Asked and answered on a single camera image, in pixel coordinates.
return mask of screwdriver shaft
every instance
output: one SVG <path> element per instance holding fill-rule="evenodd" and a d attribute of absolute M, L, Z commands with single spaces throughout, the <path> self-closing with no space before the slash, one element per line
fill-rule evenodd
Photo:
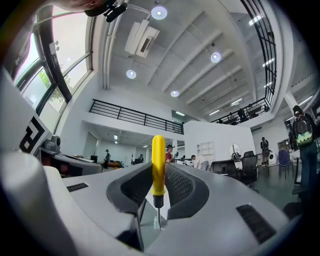
<path fill-rule="evenodd" d="M 158 208 L 158 224 L 159 224 L 159 229 L 161 230 L 160 208 Z"/>

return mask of window frame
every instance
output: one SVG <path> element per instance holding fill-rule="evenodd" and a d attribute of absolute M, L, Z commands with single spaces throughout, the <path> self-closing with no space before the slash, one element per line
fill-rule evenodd
<path fill-rule="evenodd" d="M 50 51 L 50 44 L 54 44 L 54 36 L 53 36 L 53 19 L 59 18 L 67 15 L 77 14 L 78 12 L 66 12 L 57 15 L 53 15 L 53 5 L 48 5 L 42 8 L 36 16 L 37 22 L 33 25 L 33 34 L 37 52 L 39 54 L 39 58 L 36 59 L 21 75 L 20 79 L 16 82 L 15 86 L 18 90 L 23 93 L 23 91 L 28 87 L 30 82 L 33 80 L 34 76 L 37 75 L 38 71 L 43 68 L 45 73 L 47 74 L 51 86 L 46 90 L 45 94 L 41 98 L 38 103 L 35 112 L 38 116 L 40 116 L 44 106 L 47 101 L 50 99 L 52 93 L 55 89 L 59 89 L 62 97 L 65 100 L 65 103 L 61 107 L 60 117 L 56 123 L 54 128 L 54 132 L 58 127 L 60 118 L 71 100 L 73 94 L 77 91 L 79 86 L 83 83 L 83 81 L 89 76 L 89 74 L 93 71 L 93 60 L 92 60 L 92 48 L 93 48 L 93 35 L 96 24 L 96 17 L 88 17 L 86 23 L 85 30 L 85 54 L 81 56 L 78 60 L 76 60 L 71 66 L 62 73 L 60 66 L 57 65 L 59 62 L 54 64 L 52 54 Z M 87 72 L 77 81 L 73 90 L 70 91 L 65 82 L 65 76 L 73 70 L 81 61 L 85 61 Z"/>

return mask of glass wall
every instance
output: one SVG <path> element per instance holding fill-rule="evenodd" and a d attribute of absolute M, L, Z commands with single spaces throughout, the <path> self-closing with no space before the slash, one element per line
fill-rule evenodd
<path fill-rule="evenodd" d="M 41 9 L 30 35 L 28 55 L 12 77 L 52 133 L 73 93 L 92 71 L 89 47 L 94 21 L 83 12 L 57 6 Z"/>

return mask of yellow screwdriver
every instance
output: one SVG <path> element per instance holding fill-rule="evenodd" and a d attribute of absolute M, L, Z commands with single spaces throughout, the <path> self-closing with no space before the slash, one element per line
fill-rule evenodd
<path fill-rule="evenodd" d="M 157 135 L 152 139 L 152 195 L 153 206 L 158 210 L 158 223 L 161 229 L 160 208 L 164 206 L 165 194 L 165 138 Z"/>

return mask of air conditioner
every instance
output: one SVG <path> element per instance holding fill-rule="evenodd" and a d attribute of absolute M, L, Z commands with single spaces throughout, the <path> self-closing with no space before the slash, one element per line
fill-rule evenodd
<path fill-rule="evenodd" d="M 131 55 L 147 57 L 150 47 L 159 34 L 159 30 L 148 26 L 149 21 L 135 22 L 125 44 L 124 50 Z"/>

